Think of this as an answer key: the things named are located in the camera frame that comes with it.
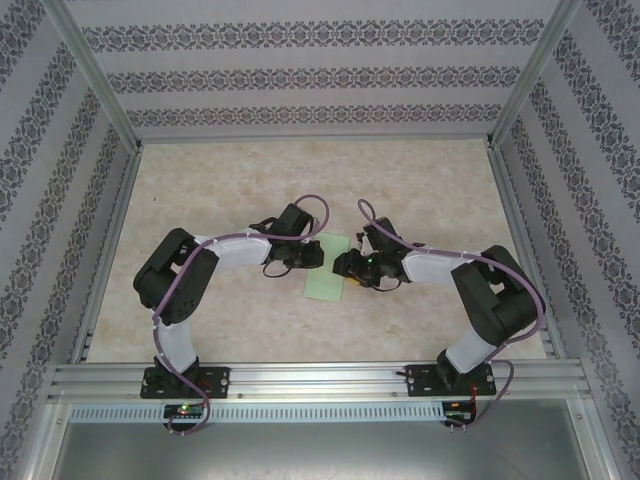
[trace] black bracket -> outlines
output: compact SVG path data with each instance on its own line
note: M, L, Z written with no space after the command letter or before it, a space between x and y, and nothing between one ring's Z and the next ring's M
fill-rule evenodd
M176 399L200 398L198 393L169 372L154 358L155 367L145 368L140 388L140 398L144 399ZM209 398L227 398L229 393L228 367L201 367L198 360L182 372L182 375L195 383Z
M456 384L448 389L438 376L436 364L407 365L398 375L406 377L407 393L410 397L466 397L475 395L495 395L496 383L491 365L483 363L471 372L461 376Z

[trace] green sponge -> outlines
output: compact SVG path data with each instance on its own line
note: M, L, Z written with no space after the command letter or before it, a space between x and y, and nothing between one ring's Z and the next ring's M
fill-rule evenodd
M324 251L324 265L314 268L307 273L304 284L304 296L339 302L342 299L342 284L344 277L333 273L333 262L339 255L349 250L349 237L332 233L319 233L315 236L320 241Z

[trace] cable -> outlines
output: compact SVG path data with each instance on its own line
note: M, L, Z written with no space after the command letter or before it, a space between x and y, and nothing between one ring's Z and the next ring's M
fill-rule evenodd
M374 285L371 285L371 288L373 288L376 292L393 292L394 290L397 290L400 288L400 285L402 285L402 280L398 280L398 285L396 285L393 288L387 288L386 290L383 290L382 288L378 288Z
M511 363L509 360L491 360L491 362L489 362L489 363L491 363L491 364L501 363L503 365L508 365L509 366L509 376L507 377L507 381L504 382L504 386L502 387L502 390L500 390L500 393L498 393L498 395L496 395L496 398L493 399L493 401L489 404L489 406L484 409L482 414L479 417L477 417L474 420L473 423L470 423L469 425L465 425L464 423L462 423L462 422L460 422L458 420L455 420L453 418L445 418L446 421L456 424L456 426L462 428L463 431L477 427L480 424L480 422L482 422L487 417L487 414L493 408L495 408L495 406L502 399L502 397L504 397L506 395L507 391L509 390L509 387L511 386L511 382L513 381L513 376L515 374L515 367L513 366L513 363Z
M478 388L476 387L476 383L475 382L471 382L471 401L469 402L470 404L473 405L473 410L471 410L471 415L473 416L474 413L476 413L476 393L478 391Z
M161 314L162 314L162 311L167 306L167 303L169 303L169 301L171 300L173 292L175 292L176 288L178 287L178 285L182 281L182 278L184 277L185 273L187 272L187 269L189 268L189 265L191 265L191 263L193 262L193 259L202 250L204 250L206 247L208 247L209 245L211 245L213 243L221 242L221 241L224 241L224 240L230 240L232 238L266 238L266 239L271 239L271 240L290 240L290 241L294 241L294 242L299 242L301 240L305 240L307 238L311 238L311 237L315 236L316 234L320 233L327 226L327 223L329 223L329 216L331 215L331 209L329 208L329 204L327 203L327 201L324 198L322 198L319 195L313 194L313 193L309 193L307 195L301 196L300 198L298 198L294 202L294 205L298 205L302 200L306 200L307 198L313 198L313 199L319 200L320 203L322 203L322 205L324 206L325 217L324 217L324 220L322 221L322 224L320 224L320 226L318 227L317 230L311 231L311 232L309 232L307 234L300 235L300 236L297 236L297 237L286 237L286 236L283 236L283 235L272 235L272 234L266 234L266 233L246 233L245 232L245 233L229 233L229 234L226 234L226 235L220 235L219 237L210 238L210 239L202 242L200 245L198 245L193 250L193 252L191 252L189 257L185 260L184 264L182 265L182 268L180 269L180 271L178 272L176 277L173 279L173 282L171 282L171 285L169 286L169 288L167 289L166 293L164 294L164 297L162 297L162 300L160 301L160 304L158 305L158 307L156 308L155 312L153 313L153 315L151 317L151 319L153 320L153 341L154 341L154 343L156 345L156 349L158 350L158 354L160 355L160 358L162 359L162 364L166 367L166 369L169 370L173 375L178 377L182 383L184 383L189 388L191 388L193 391L195 391L198 395L200 395L200 397L202 398L202 400L203 400L203 402L205 404L205 407L206 407L206 414L205 414L204 418L202 419L202 421L200 423L194 425L193 427L191 427L189 430L186 430L186 431L183 431L183 432L176 432L175 430L173 430L172 424L173 424L173 420L175 419L175 417L171 417L169 419L169 423L167 425L170 434L173 434L175 432L175 433L179 433L181 436L184 437L185 435L191 435L192 433L196 433L198 430L201 430L207 424L207 422L209 421L209 418L211 417L211 403L209 402L209 398L207 397L207 394L204 391L202 391L197 385L195 385L191 380L189 380L184 375L182 375L180 372L178 372L178 370L176 370L176 368L166 358L166 355L164 353L164 349L162 348L162 345L160 343L160 332L159 332L159 328L158 327L160 325Z
M266 272L267 272L267 267L268 267L269 265L270 265L270 264L269 264L269 263L267 263L267 264L264 266L264 268L262 269L262 274L263 274L265 277L267 277L267 278L282 278L282 277L285 277L285 276L289 275L289 273L290 273L290 272L291 272L291 270L292 270L291 268L287 268L287 270L286 270L284 273L281 273L281 274L279 274L279 275L267 275L267 273L266 273Z
M365 210L363 205L365 205L369 209L369 211L371 213L367 213L367 211ZM496 262L495 260L491 260L490 258L485 258L485 257L482 257L480 255L474 255L472 253L451 252L449 250L437 250L435 248L416 247L415 245L413 245L413 244L411 244L409 242L405 242L403 239L401 239L397 235L394 235L393 233L391 233L391 232L385 230L383 227L381 227L378 224L378 222L376 222L376 220L375 220L376 211L373 208L373 205L371 205L371 203L369 201L365 200L364 198L359 199L358 200L358 208L360 209L360 212L362 213L364 218L366 218L367 221L376 230L378 230L383 235L386 235L390 239L395 240L400 245L402 245L404 247L407 247L407 248L410 248L411 250L416 250L417 252L426 253L428 255L440 255L440 256L443 256L443 257L450 257L450 258L466 258L466 259L469 259L469 260L475 260L475 261L478 261L478 262L486 263L487 265L490 265L490 266L492 266L494 268L497 268L498 270L502 270L504 273L509 275L511 278L513 278L516 281L518 281L518 283L520 283L520 285L522 285L524 287L524 289L529 293L529 295L531 295L533 303L536 306L536 312L538 314L538 317L536 318L536 323L534 324L533 328L531 328L531 330L529 330L528 332L523 333L522 335L519 335L517 337L508 339L500 347L498 347L496 350L494 350L486 358L486 360L491 360L498 353L500 353L502 350L504 350L504 348L507 345L510 345L510 344L516 343L516 342L521 342L522 340L526 340L527 338L532 337L533 335L535 335L540 330L540 328L542 328L542 325L544 323L544 308L542 307L542 302L540 301L540 297L538 296L538 292L533 287L533 285L531 285L531 283L529 281L527 281L524 277L522 277L522 275L518 274L518 272L516 272L513 269L507 267L506 265L503 265L500 262Z

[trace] beige floor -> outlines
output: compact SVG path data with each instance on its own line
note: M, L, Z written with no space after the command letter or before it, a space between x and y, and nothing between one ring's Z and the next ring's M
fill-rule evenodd
M354 237L369 199L405 239L453 250L513 245L484 146L469 141L218 143L145 148L89 361L148 362L150 314L131 284L177 226L216 235L245 228L305 193L332 207L327 232ZM303 206L314 215L313 201ZM267 279L250 266L213 277L193 315L203 361L428 360L469 321L455 291L403 285L376 294L351 282L340 303L302 296L306 273ZM510 358L544 358L536 336Z

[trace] purple cable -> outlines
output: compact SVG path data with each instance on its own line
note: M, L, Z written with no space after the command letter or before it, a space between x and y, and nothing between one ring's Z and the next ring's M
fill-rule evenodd
M206 414L205 414L204 419L200 423L198 423L197 425L191 427L189 430L186 430L186 431L183 431L183 432L179 432L181 436L190 435L192 433L195 433L198 430L202 429L207 424L207 422L209 421L209 418L211 417L211 404L209 402L209 397L207 397L207 394L204 391L202 391L197 385L195 385L192 381L190 381L188 378L186 378L184 375L182 375L180 372L178 372L178 370L176 370L176 368L171 364L171 362L169 362L169 360L167 360L166 355L164 353L164 349L162 348L162 345L160 344L160 334L158 332L158 326L160 324L162 311L167 306L167 303L169 303L169 300L171 299L171 296L173 295L173 292L175 292L176 288L178 287L178 285L182 281L182 278L184 277L185 273L187 272L187 268L189 268L189 265L191 265L191 263L193 262L193 259L203 249L205 249L206 247L208 247L212 243L217 243L217 242L221 242L221 241L224 241L224 240L229 240L229 239L232 239L232 238L267 238L267 239L271 239L271 240L290 240L290 241L294 241L294 242L299 242L301 240L305 240L307 238L311 238L311 237L317 235L318 233L320 233L322 230L324 230L324 228L327 226L327 223L329 222L329 216L331 214L331 211L329 209L329 204L327 203L327 201L324 198L322 198L319 195L313 194L313 193L310 193L310 194L307 194L307 195L303 195L302 197L298 198L294 202L294 204L298 205L302 200L305 200L307 198L314 198L316 200L319 200L322 203L322 205L324 206L324 209L325 209L324 220L323 220L322 224L316 230L314 230L312 232L309 232L309 233L307 233L305 235L299 235L297 237L286 237L286 236L283 236L283 235L271 235L271 234L266 234L266 233L255 233L255 234L254 233L229 233L227 235L220 235L219 237L210 238L209 240L206 240L206 241L202 242L200 245L198 245L193 250L193 252L191 252L191 254L187 258L187 260L185 260L184 264L182 265L182 268L180 269L180 271L176 275L176 278L173 279L173 282L171 282L171 285L169 286L169 289L164 294L164 297L162 297L162 301L158 305L158 308L156 308L155 312L153 313L153 315L151 317L151 319L153 320L153 341L154 341L154 343L156 345L156 349L158 350L158 354L162 358L162 364L173 375L178 377L180 379L180 381L182 381L182 383L184 383L189 388L194 390L198 395L200 395L202 397L202 401L203 401L203 403L204 403L204 405L206 407ZM173 430L173 428L172 428L172 424L173 424L173 420L174 419L175 419L175 417L171 417L169 419L168 429L169 429L169 433L170 434L173 434L175 432L175 430Z
M507 391L509 390L509 386L511 385L511 382L513 381L513 375L515 374L516 369L513 366L513 363L511 363L509 360L491 360L491 364L494 364L494 363L501 363L503 365L509 366L509 376L507 377L507 381L504 383L504 387L502 387L502 390L500 390L500 393L498 393L496 398L494 398L493 401L489 404L489 406L484 410L484 412L482 412L482 415L477 417L473 421L473 423L470 423L469 425L465 425L464 423L458 420L455 420L453 418L447 418L446 420L448 422L455 423L456 426L461 427L462 430L464 431L469 430L471 428L475 428L480 424L480 422L482 422L487 417L489 412L498 404L498 402L502 399L502 397L506 395Z

